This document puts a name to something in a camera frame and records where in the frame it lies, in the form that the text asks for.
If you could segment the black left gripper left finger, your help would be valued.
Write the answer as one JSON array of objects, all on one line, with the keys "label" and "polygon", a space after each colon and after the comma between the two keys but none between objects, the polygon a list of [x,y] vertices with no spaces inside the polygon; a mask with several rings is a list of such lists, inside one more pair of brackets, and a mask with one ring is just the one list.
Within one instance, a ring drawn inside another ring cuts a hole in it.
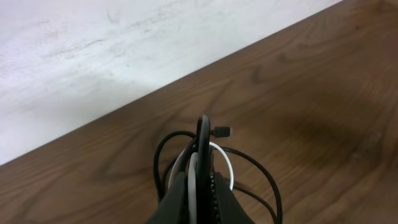
[{"label": "black left gripper left finger", "polygon": [[180,172],[170,190],[159,204],[158,209],[146,221],[146,224],[182,224],[188,223],[187,177]]}]

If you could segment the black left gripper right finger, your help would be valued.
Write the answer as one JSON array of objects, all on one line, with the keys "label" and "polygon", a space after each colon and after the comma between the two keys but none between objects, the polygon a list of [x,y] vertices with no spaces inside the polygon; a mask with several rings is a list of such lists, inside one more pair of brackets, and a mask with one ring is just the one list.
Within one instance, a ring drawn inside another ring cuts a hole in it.
[{"label": "black left gripper right finger", "polygon": [[211,223],[254,224],[219,172],[213,174],[211,181]]}]

